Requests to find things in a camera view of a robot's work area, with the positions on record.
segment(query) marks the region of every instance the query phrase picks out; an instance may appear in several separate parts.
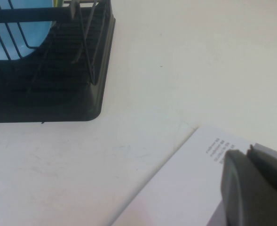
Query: paper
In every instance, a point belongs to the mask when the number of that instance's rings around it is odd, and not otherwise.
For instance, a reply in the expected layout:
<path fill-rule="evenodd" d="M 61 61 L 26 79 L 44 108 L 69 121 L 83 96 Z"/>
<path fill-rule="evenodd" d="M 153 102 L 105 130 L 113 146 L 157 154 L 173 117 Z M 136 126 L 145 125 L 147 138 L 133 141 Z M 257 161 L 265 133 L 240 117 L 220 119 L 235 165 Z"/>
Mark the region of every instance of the paper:
<path fill-rule="evenodd" d="M 246 153 L 254 144 L 200 127 L 112 226 L 224 226 L 220 184 L 225 152 Z"/>

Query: dish rack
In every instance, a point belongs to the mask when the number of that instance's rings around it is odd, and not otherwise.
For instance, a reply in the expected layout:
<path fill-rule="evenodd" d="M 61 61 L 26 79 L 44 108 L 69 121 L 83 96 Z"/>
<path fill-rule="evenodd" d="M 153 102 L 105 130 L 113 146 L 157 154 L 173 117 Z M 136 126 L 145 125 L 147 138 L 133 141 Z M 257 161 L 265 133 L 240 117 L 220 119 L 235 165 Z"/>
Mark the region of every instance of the dish rack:
<path fill-rule="evenodd" d="M 35 49 L 19 60 L 0 60 L 0 122 L 88 121 L 100 114 L 115 25 L 111 1 L 64 3 L 0 8 L 0 23 L 9 33 L 7 24 L 17 23 L 25 45 Z M 38 21 L 56 24 L 41 46 L 31 47 L 20 23 Z M 0 43 L 6 52 L 1 37 Z"/>

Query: white table surface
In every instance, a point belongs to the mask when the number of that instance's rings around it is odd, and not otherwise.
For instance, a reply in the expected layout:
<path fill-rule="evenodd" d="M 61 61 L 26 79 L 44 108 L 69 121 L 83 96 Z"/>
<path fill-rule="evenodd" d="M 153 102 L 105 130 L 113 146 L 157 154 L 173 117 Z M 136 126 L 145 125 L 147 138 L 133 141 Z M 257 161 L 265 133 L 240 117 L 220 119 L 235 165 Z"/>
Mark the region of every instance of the white table surface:
<path fill-rule="evenodd" d="M 101 115 L 0 124 L 0 226 L 109 226 L 201 124 L 277 150 L 277 0 L 112 0 Z"/>

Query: black dish rack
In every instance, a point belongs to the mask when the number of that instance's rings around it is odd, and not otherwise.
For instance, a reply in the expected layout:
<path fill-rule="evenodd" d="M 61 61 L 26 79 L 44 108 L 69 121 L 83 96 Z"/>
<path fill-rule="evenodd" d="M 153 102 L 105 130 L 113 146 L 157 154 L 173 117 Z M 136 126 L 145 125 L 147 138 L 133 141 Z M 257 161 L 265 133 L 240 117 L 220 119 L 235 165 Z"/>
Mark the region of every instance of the black dish rack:
<path fill-rule="evenodd" d="M 66 0 L 61 8 L 0 8 L 0 23 L 17 23 L 29 56 L 0 60 L 0 122 L 88 121 L 96 118 L 115 25 L 110 0 Z M 82 7 L 92 3 L 92 7 Z M 56 21 L 39 47 L 20 23 Z"/>

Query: blue plate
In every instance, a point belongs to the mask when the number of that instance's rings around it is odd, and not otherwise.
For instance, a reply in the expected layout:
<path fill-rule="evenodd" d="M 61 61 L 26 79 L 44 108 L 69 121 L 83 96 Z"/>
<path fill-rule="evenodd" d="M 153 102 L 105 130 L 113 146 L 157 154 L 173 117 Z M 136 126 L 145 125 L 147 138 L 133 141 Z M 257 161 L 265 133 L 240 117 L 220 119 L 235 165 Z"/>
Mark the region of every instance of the blue plate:
<path fill-rule="evenodd" d="M 11 0 L 14 8 L 51 8 L 53 0 Z M 0 0 L 2 9 L 11 9 L 8 0 Z M 38 47 L 48 35 L 52 22 L 23 22 L 20 26 L 24 32 L 29 46 Z M 17 23 L 8 23 L 15 39 L 16 45 L 22 57 L 32 53 L 34 49 L 27 48 L 22 38 Z M 20 59 L 5 24 L 0 24 L 0 36 L 12 60 Z M 8 60 L 8 57 L 0 43 L 0 60 Z"/>

